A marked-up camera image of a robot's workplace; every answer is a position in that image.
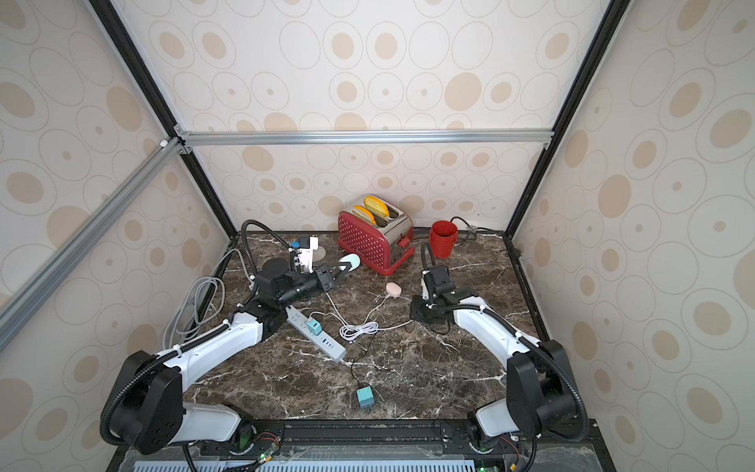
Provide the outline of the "pink earbud case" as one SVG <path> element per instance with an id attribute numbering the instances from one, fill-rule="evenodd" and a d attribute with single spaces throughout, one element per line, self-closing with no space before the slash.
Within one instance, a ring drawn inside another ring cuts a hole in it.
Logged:
<path id="1" fill-rule="evenodd" d="M 385 292 L 391 298 L 398 298 L 402 294 L 402 288 L 395 282 L 389 282 L 385 285 Z"/>

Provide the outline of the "teal charger with white cable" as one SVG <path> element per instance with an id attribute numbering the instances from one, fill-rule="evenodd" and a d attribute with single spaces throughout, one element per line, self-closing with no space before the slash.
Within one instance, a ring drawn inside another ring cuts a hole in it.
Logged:
<path id="1" fill-rule="evenodd" d="M 330 301 L 330 305 L 332 307 L 332 311 L 328 313 L 322 313 L 314 311 L 312 312 L 311 316 L 306 320 L 306 326 L 307 330 L 311 334 L 321 334 L 322 333 L 322 324 L 315 318 L 315 315 L 322 315 L 324 317 L 326 316 L 333 316 L 340 322 L 341 327 L 339 329 L 338 335 L 347 342 L 352 342 L 358 339 L 361 336 L 366 336 L 367 334 L 378 334 L 379 332 L 383 332 L 384 330 L 387 330 L 387 328 L 381 328 L 379 326 L 379 323 L 375 320 L 371 319 L 371 316 L 377 309 L 381 308 L 385 302 L 387 302 L 387 299 L 389 299 L 389 295 L 383 296 L 383 299 L 381 299 L 381 302 L 375 306 L 368 314 L 365 316 L 365 320 L 362 324 L 349 324 L 346 322 L 346 320 L 341 316 L 340 312 L 338 311 L 338 308 L 336 304 L 334 303 L 334 300 L 331 298 L 331 296 L 328 294 L 328 301 Z"/>

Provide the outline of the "teal charger with black cable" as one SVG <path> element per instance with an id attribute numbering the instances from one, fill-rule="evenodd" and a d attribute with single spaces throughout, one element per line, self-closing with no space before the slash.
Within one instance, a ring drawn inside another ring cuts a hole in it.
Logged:
<path id="1" fill-rule="evenodd" d="M 427 402 L 427 373 L 419 361 L 406 338 L 385 330 L 369 334 L 348 362 L 358 407 L 369 410 L 379 405 L 390 418 L 422 409 Z"/>

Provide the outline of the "mint green earbud case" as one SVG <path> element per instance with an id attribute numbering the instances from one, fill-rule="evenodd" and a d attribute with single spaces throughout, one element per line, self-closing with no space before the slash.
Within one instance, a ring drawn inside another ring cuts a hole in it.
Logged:
<path id="1" fill-rule="evenodd" d="M 361 265 L 361 259 L 357 254 L 348 254 L 346 256 L 343 256 L 338 261 L 338 267 L 340 268 L 340 271 L 354 271 L 354 269 L 358 269 Z"/>

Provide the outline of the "white power strip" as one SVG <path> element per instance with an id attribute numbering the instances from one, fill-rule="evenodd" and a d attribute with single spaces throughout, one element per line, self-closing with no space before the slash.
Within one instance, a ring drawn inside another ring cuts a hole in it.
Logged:
<path id="1" fill-rule="evenodd" d="M 332 336 L 327 334 L 322 325 L 315 319 L 305 317 L 295 307 L 286 308 L 287 320 L 300 334 L 310 340 L 318 349 L 328 354 L 335 362 L 341 362 L 346 353 L 345 347 Z"/>

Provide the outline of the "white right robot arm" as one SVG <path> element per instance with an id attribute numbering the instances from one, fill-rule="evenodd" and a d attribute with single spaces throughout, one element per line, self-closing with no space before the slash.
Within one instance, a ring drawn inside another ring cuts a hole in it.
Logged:
<path id="1" fill-rule="evenodd" d="M 568 443 L 584 441 L 589 416 L 563 346 L 525 334 L 477 292 L 457 287 L 427 242 L 421 261 L 423 292 L 412 298 L 411 318 L 466 330 L 505 368 L 505 399 L 473 411 L 473 431 L 485 438 L 513 433 L 532 439 L 547 433 Z"/>

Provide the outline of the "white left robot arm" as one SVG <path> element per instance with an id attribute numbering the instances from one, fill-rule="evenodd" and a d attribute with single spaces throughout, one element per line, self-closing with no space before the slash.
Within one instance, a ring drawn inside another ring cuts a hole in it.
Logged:
<path id="1" fill-rule="evenodd" d="M 155 354 L 139 350 L 126 359 L 100 413 L 98 429 L 106 444 L 153 454 L 180 442 L 241 441 L 246 428 L 241 410 L 188 403 L 186 390 L 229 358 L 272 337 L 296 314 L 296 303 L 327 293 L 361 264 L 358 255 L 349 254 L 335 267 L 314 267 L 310 255 L 318 243 L 311 240 L 285 242 L 286 258 L 257 267 L 250 226 L 270 229 L 254 219 L 240 228 L 242 260 L 252 272 L 251 298 L 201 336 Z"/>

